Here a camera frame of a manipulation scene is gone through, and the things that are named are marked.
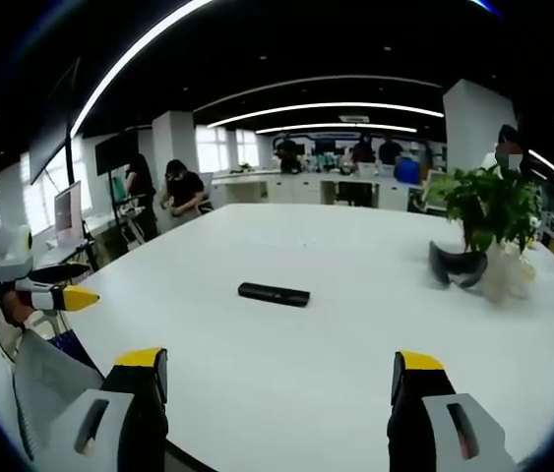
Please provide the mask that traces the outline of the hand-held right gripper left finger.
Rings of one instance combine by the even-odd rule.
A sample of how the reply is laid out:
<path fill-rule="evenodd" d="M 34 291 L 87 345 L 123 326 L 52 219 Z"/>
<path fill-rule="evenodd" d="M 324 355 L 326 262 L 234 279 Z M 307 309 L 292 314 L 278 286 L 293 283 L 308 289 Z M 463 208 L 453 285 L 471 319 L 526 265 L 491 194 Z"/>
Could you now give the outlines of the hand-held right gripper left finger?
<path fill-rule="evenodd" d="M 167 350 L 132 351 L 115 360 L 52 421 L 40 471 L 162 471 L 168 423 Z"/>

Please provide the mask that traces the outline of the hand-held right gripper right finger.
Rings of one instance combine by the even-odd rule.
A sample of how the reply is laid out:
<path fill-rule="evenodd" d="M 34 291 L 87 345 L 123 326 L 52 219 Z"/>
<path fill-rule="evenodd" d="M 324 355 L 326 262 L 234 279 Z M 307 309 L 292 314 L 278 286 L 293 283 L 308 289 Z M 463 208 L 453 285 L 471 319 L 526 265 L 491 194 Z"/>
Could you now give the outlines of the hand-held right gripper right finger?
<path fill-rule="evenodd" d="M 517 469 L 504 429 L 426 354 L 395 353 L 387 437 L 391 471 Z"/>

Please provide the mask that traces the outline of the person's left hand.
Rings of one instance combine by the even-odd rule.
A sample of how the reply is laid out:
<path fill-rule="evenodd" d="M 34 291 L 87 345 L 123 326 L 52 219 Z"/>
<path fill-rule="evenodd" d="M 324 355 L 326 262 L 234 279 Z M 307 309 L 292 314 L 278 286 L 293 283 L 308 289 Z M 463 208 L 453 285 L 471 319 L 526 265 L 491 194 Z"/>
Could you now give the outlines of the person's left hand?
<path fill-rule="evenodd" d="M 31 293 L 16 290 L 12 283 L 0 284 L 0 309 L 7 323 L 19 328 L 37 311 Z"/>

